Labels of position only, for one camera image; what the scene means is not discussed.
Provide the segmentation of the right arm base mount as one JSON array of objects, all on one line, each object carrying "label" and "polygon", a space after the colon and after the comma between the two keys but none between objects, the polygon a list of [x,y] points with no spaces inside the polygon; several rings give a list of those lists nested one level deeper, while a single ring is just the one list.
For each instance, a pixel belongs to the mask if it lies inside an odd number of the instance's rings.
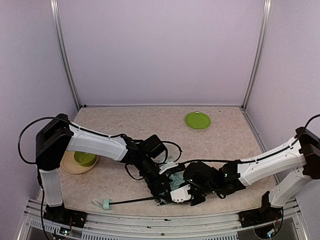
[{"label": "right arm base mount", "polygon": [[269,201],[269,193],[270,191],[267,191],[262,196],[260,207],[238,213],[242,228],[272,222],[283,217],[283,207],[272,207]]}]

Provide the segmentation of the mint green folding umbrella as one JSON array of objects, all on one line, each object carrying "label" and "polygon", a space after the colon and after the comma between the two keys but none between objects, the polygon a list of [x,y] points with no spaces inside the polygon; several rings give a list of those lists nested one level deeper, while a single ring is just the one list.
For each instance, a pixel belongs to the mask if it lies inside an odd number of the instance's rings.
[{"label": "mint green folding umbrella", "polygon": [[[181,187],[181,185],[185,182],[183,180],[183,176],[181,173],[166,173],[166,177],[169,179],[169,186],[172,191],[177,190]],[[169,200],[163,200],[160,198],[156,198],[154,196],[150,197],[144,197],[144,198],[137,198],[137,199],[130,199],[130,200],[124,200],[124,201],[116,201],[112,202],[109,198],[104,199],[102,202],[92,199],[91,204],[95,207],[102,209],[102,210],[110,210],[112,205],[121,205],[121,204],[131,204],[131,203],[138,203],[143,201],[151,201],[154,200],[156,203],[161,205],[166,205],[172,202],[171,196],[169,197]]]}]

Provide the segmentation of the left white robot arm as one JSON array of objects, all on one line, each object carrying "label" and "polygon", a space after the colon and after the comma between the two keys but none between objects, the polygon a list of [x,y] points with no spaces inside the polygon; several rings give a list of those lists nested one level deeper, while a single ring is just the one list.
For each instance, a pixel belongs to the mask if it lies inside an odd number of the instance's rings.
[{"label": "left white robot arm", "polygon": [[50,122],[36,135],[35,162],[49,207],[64,204],[59,167],[66,151],[93,154],[133,165],[156,199],[171,201],[170,180],[160,173],[159,165],[153,161],[166,151],[157,135],[146,140],[134,140],[123,133],[106,135],[76,125],[61,113],[50,117]]}]

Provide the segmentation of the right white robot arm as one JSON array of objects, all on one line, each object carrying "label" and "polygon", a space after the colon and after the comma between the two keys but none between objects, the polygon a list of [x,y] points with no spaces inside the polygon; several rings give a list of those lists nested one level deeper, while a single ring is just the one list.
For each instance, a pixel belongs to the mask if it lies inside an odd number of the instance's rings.
[{"label": "right white robot arm", "polygon": [[320,138],[299,127],[296,136],[279,147],[250,159],[225,161],[219,169],[207,165],[205,160],[192,160],[184,170],[183,178],[195,191],[213,192],[224,198],[286,170],[290,173],[263,196],[263,208],[281,208],[306,184],[319,180]]}]

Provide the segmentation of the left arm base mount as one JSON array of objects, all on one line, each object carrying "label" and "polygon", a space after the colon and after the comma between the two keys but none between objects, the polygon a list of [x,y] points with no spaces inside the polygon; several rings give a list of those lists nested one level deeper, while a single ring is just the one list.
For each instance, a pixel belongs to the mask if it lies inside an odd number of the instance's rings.
[{"label": "left arm base mount", "polygon": [[87,215],[84,211],[65,208],[64,204],[55,207],[47,205],[43,218],[54,223],[83,229]]}]

